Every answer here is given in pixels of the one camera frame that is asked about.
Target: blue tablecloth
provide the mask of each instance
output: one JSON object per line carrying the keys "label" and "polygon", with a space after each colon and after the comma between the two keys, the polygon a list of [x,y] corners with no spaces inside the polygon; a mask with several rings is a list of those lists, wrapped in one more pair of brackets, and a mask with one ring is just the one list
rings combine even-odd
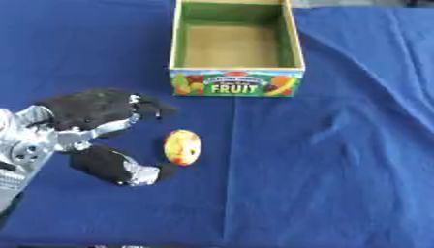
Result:
{"label": "blue tablecloth", "polygon": [[177,177],[119,188],[55,156],[4,243],[434,246],[434,10],[296,10],[307,73],[293,99],[172,97],[172,1],[3,0],[0,106],[101,86],[182,112],[108,143],[145,164],[201,135]]}

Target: printed fruit graphic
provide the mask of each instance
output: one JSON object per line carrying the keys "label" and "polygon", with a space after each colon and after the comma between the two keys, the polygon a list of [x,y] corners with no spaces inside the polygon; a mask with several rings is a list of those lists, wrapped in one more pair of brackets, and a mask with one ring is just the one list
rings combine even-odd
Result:
{"label": "printed fruit graphic", "polygon": [[290,78],[286,77],[286,76],[277,76],[271,80],[271,85],[275,85],[275,86],[280,88],[280,87],[283,87],[289,79]]}
{"label": "printed fruit graphic", "polygon": [[286,95],[284,93],[288,93],[288,91],[290,91],[289,94],[291,94],[291,88],[294,86],[295,83],[296,83],[296,77],[286,77],[286,76],[275,77],[272,79],[270,85],[276,86],[277,88],[271,91],[265,91],[263,94],[265,96]]}
{"label": "printed fruit graphic", "polygon": [[291,95],[291,92],[292,92],[291,89],[286,89],[286,90],[282,93],[282,95],[288,96],[288,95]]}
{"label": "printed fruit graphic", "polygon": [[263,88],[263,92],[270,92],[273,90],[276,90],[277,86],[276,85],[272,85],[272,84],[268,84],[266,87]]}
{"label": "printed fruit graphic", "polygon": [[186,85],[176,86],[176,94],[187,95],[190,92],[191,91],[190,91],[190,87],[189,86],[186,86]]}
{"label": "printed fruit graphic", "polygon": [[188,166],[198,159],[202,143],[197,134],[180,129],[166,137],[164,148],[169,161],[180,166]]}
{"label": "printed fruit graphic", "polygon": [[200,82],[194,82],[194,83],[190,84],[190,88],[191,88],[193,91],[199,91],[199,90],[203,91],[204,86],[203,86],[203,83],[200,83]]}
{"label": "printed fruit graphic", "polygon": [[185,78],[187,78],[187,80],[190,84],[193,84],[196,82],[203,83],[203,75],[189,75],[189,76],[186,76]]}
{"label": "printed fruit graphic", "polygon": [[185,77],[182,74],[176,74],[176,76],[171,80],[171,85],[173,87],[178,87],[185,85],[188,87],[188,81],[185,79]]}
{"label": "printed fruit graphic", "polygon": [[225,76],[242,77],[247,76],[246,72],[225,72]]}

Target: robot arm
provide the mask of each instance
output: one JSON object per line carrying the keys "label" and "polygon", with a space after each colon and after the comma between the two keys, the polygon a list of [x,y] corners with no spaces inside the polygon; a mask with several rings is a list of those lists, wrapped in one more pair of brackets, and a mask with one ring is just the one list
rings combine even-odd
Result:
{"label": "robot arm", "polygon": [[171,164],[144,167],[91,140],[174,112],[154,98],[111,88],[44,99],[17,113],[0,108],[0,212],[55,151],[70,155],[73,168],[116,185],[153,184],[172,175]]}

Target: fruit box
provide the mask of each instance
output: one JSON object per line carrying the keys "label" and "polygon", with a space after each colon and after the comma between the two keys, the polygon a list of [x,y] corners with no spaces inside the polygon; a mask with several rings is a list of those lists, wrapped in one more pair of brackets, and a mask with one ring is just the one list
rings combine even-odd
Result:
{"label": "fruit box", "polygon": [[290,0],[177,0],[175,95],[291,97],[303,73]]}

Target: cardboard box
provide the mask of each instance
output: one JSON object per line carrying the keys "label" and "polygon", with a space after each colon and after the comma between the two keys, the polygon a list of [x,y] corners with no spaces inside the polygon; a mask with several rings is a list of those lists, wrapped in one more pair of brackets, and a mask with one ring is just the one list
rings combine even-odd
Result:
{"label": "cardboard box", "polygon": [[290,97],[303,73],[289,0],[177,0],[175,95]]}

